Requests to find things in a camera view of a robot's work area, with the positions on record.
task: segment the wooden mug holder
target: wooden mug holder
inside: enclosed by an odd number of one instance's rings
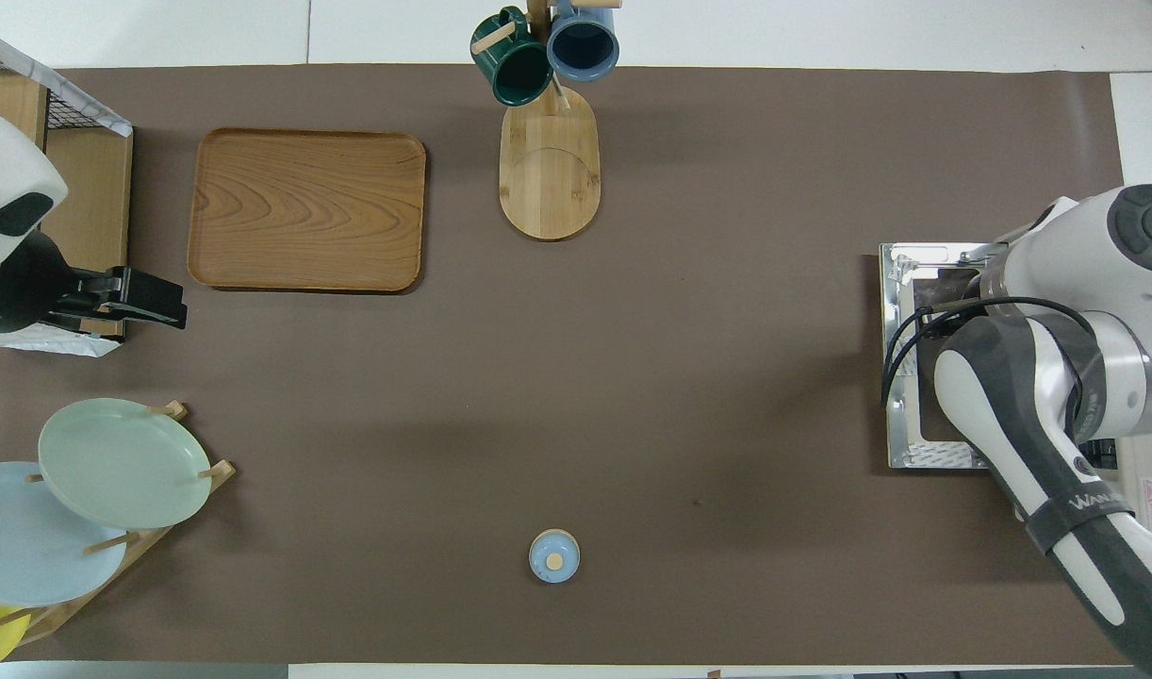
[[[150,407],[149,412],[166,414],[166,416],[172,417],[174,421],[181,421],[184,416],[187,416],[187,407],[179,401],[170,401],[170,403],[161,407]],[[210,498],[210,496],[218,491],[220,485],[223,485],[223,483],[230,480],[235,473],[236,469],[232,467],[232,463],[228,463],[227,460],[220,460],[210,469],[203,469],[198,476],[200,478],[211,480],[211,489],[209,490]],[[37,482],[43,481],[43,478],[38,474],[32,474],[32,476],[29,476],[25,481]],[[0,627],[15,621],[16,619],[23,618],[25,614],[30,614],[32,616],[32,619],[30,619],[28,632],[23,633],[23,637],[18,644],[28,644],[30,641],[43,640],[43,637],[51,635],[51,633],[58,631],[60,626],[68,623],[69,619],[77,613],[77,611],[82,610],[82,606],[89,604],[96,596],[98,596],[99,593],[101,593],[103,589],[106,589],[106,586],[114,583],[115,579],[127,571],[134,563],[136,563],[136,560],[141,558],[145,551],[149,551],[151,546],[157,545],[158,541],[161,541],[161,538],[166,536],[166,533],[169,533],[170,528],[173,527],[169,526],[154,530],[129,530],[128,533],[124,533],[123,536],[113,537],[111,541],[98,542],[97,545],[86,546],[84,553],[89,554],[109,549],[109,546],[127,544],[120,567],[116,568],[109,579],[107,579],[106,583],[103,583],[100,588],[94,589],[93,593],[50,606],[24,608],[16,610],[14,613],[5,614],[0,618]]]
[[[529,0],[530,33],[546,44],[555,0]],[[620,8],[622,0],[573,0],[576,8]],[[511,35],[511,25],[471,45],[472,54]],[[552,77],[537,99],[501,122],[500,203],[506,218],[539,241],[575,236],[601,205],[601,152],[593,108]]]

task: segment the blue mug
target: blue mug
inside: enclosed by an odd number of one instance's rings
[[[593,82],[606,77],[619,63],[614,9],[573,8],[571,0],[558,0],[547,60],[555,75],[568,81]]]

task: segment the small blue round lid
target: small blue round lid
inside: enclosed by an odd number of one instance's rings
[[[530,544],[530,571],[544,583],[563,583],[576,573],[577,567],[579,545],[567,530],[543,530]]]

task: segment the wooden tray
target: wooden tray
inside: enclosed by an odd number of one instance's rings
[[[399,133],[203,137],[187,266],[214,288],[395,293],[420,271],[425,146]]]

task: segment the wooden board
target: wooden board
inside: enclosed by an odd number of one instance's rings
[[[501,123],[500,202],[521,233],[560,241],[579,233],[601,205],[597,119],[584,97],[553,90],[505,112]]]
[[[105,128],[51,129],[47,158],[69,196],[40,231],[73,267],[106,271],[127,265],[128,206],[132,196],[132,137]],[[81,330],[123,337],[124,322],[84,320]]]
[[[0,71],[0,116],[13,122],[43,149],[47,90],[28,76]]]
[[[188,269],[215,288],[395,293],[420,271],[425,146],[399,133],[218,129]]]

